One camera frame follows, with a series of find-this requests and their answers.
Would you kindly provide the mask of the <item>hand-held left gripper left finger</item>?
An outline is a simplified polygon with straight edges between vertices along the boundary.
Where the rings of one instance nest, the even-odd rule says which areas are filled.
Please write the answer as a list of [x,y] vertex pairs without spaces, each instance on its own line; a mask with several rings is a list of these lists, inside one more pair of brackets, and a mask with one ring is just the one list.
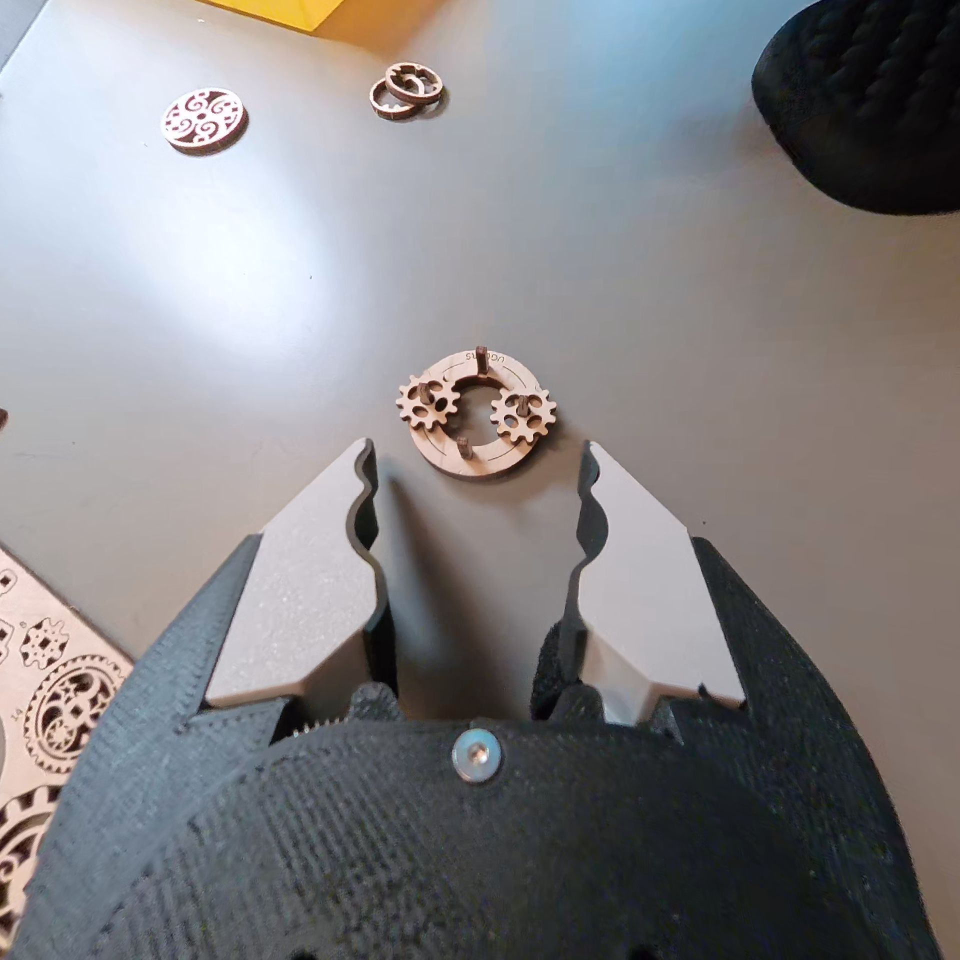
[[373,442],[359,438],[263,528],[205,699],[216,708],[292,695],[343,710],[360,685],[398,690],[378,535]]

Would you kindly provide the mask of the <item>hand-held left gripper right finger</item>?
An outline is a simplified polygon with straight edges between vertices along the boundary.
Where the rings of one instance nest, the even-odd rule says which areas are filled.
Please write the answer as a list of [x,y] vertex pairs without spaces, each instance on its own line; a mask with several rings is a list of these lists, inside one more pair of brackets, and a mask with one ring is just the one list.
[[582,450],[574,568],[560,670],[600,694],[606,721],[635,726],[663,697],[745,701],[687,527],[598,442]]

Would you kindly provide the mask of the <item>small wooden gear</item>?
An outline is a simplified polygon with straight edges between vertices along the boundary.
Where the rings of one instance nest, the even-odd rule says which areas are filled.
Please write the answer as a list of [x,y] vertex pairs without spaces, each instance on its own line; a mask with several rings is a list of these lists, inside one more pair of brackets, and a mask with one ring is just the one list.
[[[526,418],[516,416],[515,405],[521,395],[529,399],[530,413]],[[548,390],[517,391],[502,387],[499,398],[491,403],[490,421],[496,426],[497,435],[506,437],[512,444],[522,441],[534,445],[556,422],[556,408],[557,403],[549,398]]]
[[[417,402],[414,391],[420,382],[431,384],[436,396],[433,404],[425,406]],[[457,404],[460,397],[460,392],[455,390],[449,382],[433,379],[424,374],[420,377],[410,377],[410,382],[405,387],[400,388],[400,395],[395,405],[402,420],[407,422],[412,429],[431,431],[435,427],[445,425],[448,417],[457,413]]]

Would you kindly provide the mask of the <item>wooden ring base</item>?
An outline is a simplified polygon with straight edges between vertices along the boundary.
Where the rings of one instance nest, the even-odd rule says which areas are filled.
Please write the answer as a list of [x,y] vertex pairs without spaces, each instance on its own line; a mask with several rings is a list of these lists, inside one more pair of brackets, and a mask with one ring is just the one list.
[[[413,375],[413,377],[419,378],[426,375],[428,378],[450,383],[461,395],[457,404],[457,413],[460,409],[463,392],[471,387],[497,389],[498,394],[491,402],[499,399],[500,389],[502,387],[518,392],[546,390],[537,378],[534,377],[530,369],[520,361],[503,352],[491,351],[489,348],[487,348],[488,376],[478,376],[474,351],[475,347],[470,350],[450,354],[432,366],[428,366],[423,373]],[[490,403],[490,409],[489,420],[491,420],[491,414],[493,413],[492,403]],[[466,461],[459,456],[456,438],[450,436],[445,429],[449,420],[456,414],[449,415],[446,424],[435,427],[431,431],[425,431],[422,428],[412,429],[408,422],[402,419],[409,429],[415,446],[424,459],[434,468],[450,476],[467,479],[486,479],[499,474],[505,474],[526,459],[534,450],[539,439],[545,438],[548,434],[547,432],[546,436],[538,437],[534,444],[525,441],[514,444],[511,443],[508,438],[498,436],[498,432],[496,432],[496,439],[491,442],[480,446],[473,444],[473,457]]]

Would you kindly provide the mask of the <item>ornate wooden disc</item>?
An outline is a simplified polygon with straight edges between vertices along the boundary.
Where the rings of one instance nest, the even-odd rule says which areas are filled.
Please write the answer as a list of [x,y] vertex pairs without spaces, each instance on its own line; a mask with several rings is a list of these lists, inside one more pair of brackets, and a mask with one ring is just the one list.
[[172,102],[163,115],[161,131],[175,150],[205,156],[230,147],[248,122],[246,107],[233,91],[207,87]]

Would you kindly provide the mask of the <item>wooden parts board round holes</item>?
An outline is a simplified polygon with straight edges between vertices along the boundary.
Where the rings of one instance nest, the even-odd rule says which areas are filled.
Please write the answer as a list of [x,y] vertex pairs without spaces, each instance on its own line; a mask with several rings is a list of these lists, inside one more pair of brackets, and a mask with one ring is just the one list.
[[1,551],[1,941],[10,948],[60,793],[132,661]]

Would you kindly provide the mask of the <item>yellow plastic bin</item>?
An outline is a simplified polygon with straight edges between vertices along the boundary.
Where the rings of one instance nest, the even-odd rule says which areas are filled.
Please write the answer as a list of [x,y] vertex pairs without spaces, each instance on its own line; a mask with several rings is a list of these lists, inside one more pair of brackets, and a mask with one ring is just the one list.
[[203,1],[203,4],[232,11],[295,31],[314,32],[344,1]]

